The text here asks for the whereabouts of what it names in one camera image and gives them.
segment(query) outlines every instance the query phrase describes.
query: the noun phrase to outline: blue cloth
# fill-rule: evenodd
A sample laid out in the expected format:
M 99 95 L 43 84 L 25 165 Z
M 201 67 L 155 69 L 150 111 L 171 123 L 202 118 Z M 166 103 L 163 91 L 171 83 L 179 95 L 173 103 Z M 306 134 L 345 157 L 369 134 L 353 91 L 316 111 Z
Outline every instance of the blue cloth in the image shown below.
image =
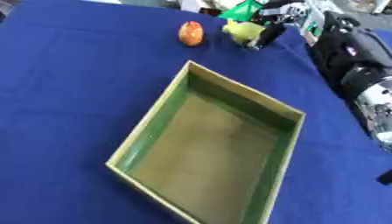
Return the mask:
M 178 42 L 189 20 L 203 24 L 203 45 Z M 221 33 L 224 23 L 178 10 L 21 3 L 0 25 L 0 223 L 178 223 L 104 162 L 187 60 L 306 112 L 270 223 L 390 223 L 392 188 L 375 178 L 392 157 L 319 76 L 304 39 L 289 29 L 249 52 Z

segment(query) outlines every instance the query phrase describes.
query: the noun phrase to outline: green tray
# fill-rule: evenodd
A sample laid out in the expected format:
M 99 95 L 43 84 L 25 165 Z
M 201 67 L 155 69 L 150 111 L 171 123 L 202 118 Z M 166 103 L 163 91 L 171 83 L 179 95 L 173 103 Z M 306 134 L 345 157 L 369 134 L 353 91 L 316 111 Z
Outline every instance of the green tray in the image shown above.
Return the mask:
M 191 223 L 266 223 L 304 119 L 188 61 L 107 166 Z

